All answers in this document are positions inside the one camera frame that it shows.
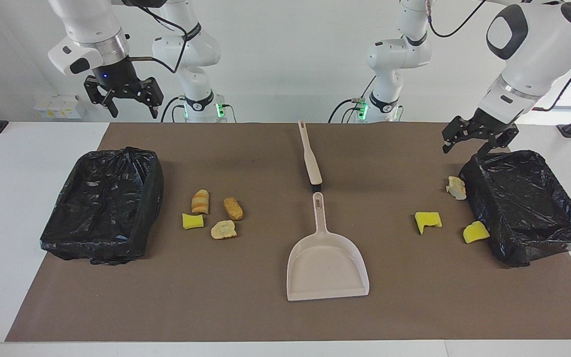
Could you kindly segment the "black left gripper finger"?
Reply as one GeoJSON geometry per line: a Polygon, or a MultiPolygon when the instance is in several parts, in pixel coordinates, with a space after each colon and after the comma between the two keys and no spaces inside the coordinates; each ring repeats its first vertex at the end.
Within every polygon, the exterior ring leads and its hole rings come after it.
{"type": "Polygon", "coordinates": [[[478,157],[483,158],[490,151],[497,149],[497,148],[506,148],[512,140],[514,140],[515,136],[519,133],[519,129],[517,125],[510,125],[505,131],[501,133],[496,133],[492,130],[485,130],[485,139],[486,143],[480,147],[478,150],[478,157]]]}
{"type": "Polygon", "coordinates": [[[456,116],[449,124],[442,130],[442,138],[444,145],[442,146],[443,153],[449,153],[455,144],[467,141],[473,138],[469,134],[468,120],[463,119],[461,116],[456,116]]]}

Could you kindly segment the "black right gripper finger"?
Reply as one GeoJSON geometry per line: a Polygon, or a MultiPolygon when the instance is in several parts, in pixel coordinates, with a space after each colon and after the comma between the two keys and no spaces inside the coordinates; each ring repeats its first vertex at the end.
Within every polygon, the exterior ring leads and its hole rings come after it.
{"type": "Polygon", "coordinates": [[[87,92],[89,100],[95,104],[100,105],[107,109],[113,118],[117,118],[118,109],[114,104],[114,94],[115,90],[106,89],[106,93],[102,94],[99,88],[102,87],[100,81],[93,75],[88,75],[84,81],[84,88],[87,92]]]}
{"type": "Polygon", "coordinates": [[[137,82],[137,101],[147,106],[152,118],[157,119],[164,95],[154,77],[137,82]]]}

